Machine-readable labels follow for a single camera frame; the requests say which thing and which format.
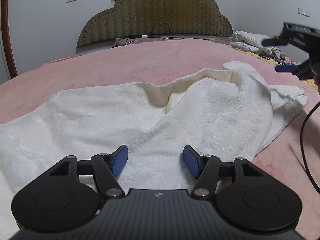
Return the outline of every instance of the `human hand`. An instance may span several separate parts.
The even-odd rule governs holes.
[[[313,78],[313,82],[315,83],[316,86],[318,86],[318,92],[319,92],[319,95],[320,95],[320,86],[319,86],[320,85],[320,78],[315,76]]]

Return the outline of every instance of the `brown wooden door frame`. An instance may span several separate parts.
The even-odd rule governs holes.
[[[5,54],[5,60],[7,61],[7,66],[11,78],[18,76],[16,65],[14,63],[10,34],[9,34],[9,19],[8,19],[8,0],[1,0],[1,34],[2,42]]]

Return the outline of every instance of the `white fabric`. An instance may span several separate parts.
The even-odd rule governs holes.
[[[31,113],[0,124],[0,238],[17,227],[10,201],[66,155],[78,160],[129,148],[119,176],[131,188],[191,189],[181,153],[190,144],[222,161],[252,160],[307,101],[294,86],[271,86],[247,63],[203,69],[163,86],[129,83],[60,91]]]
[[[257,47],[261,51],[265,52],[267,55],[271,54],[272,47],[262,46],[262,41],[264,39],[269,39],[269,38],[270,37],[268,37],[266,35],[247,33],[247,32],[243,32],[243,31],[236,31],[230,36],[231,41],[233,41],[233,42],[246,42],[251,46]]]
[[[234,48],[237,48],[237,49],[241,49],[243,50],[244,52],[251,52],[251,53],[254,53],[254,54],[260,54],[261,52],[261,49],[258,49],[257,47],[255,46],[251,46],[245,42],[230,42],[229,45],[231,45],[232,47]]]

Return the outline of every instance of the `upholstered headboard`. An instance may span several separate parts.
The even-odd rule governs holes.
[[[230,36],[230,22],[220,14],[214,0],[116,0],[113,8],[92,17],[84,26],[77,47],[148,34],[158,22],[170,34],[192,33]],[[153,34],[168,34],[156,25]]]

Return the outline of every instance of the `pink blanket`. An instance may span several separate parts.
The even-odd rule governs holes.
[[[253,162],[293,189],[302,199],[297,231],[307,240],[320,236],[320,196],[304,172],[299,132],[303,119],[319,101],[317,91],[291,74],[276,73],[270,64],[223,44],[184,39],[121,46],[43,65],[0,86],[0,123],[29,113],[59,90],[146,81],[162,85],[203,68],[221,69],[225,62],[251,64],[270,85],[296,85],[309,100],[296,117]],[[305,127],[309,169],[320,182],[320,114]]]

